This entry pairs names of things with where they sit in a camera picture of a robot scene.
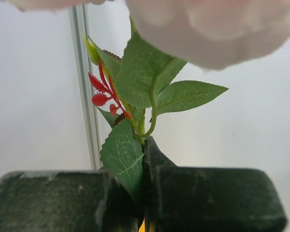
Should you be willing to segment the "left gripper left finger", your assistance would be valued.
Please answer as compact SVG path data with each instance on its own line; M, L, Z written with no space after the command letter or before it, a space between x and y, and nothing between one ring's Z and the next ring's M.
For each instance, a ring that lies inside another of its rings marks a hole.
M15 171L0 178L0 232L136 232L143 219L105 169Z

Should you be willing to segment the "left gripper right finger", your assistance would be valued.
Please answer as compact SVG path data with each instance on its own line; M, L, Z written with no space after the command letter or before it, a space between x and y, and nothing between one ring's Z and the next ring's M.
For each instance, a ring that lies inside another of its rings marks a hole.
M281 232L288 219L261 170L178 167L153 137L144 147L145 218L158 232Z

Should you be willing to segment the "yellow cylindrical vase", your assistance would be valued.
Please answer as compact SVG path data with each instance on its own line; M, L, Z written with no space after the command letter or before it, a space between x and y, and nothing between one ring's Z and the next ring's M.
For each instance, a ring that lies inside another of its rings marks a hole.
M144 218L138 232L157 232L157 224L155 221Z

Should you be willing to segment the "left aluminium frame post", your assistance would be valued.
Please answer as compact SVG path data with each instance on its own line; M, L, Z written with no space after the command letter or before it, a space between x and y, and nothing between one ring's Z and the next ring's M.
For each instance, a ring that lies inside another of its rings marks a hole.
M93 170L98 170L102 167L100 161L99 119L98 111L91 102L93 88L91 87L88 73L92 72L93 69L83 41L83 36L88 36L89 33L87 6L81 4L70 8L69 17L90 164Z

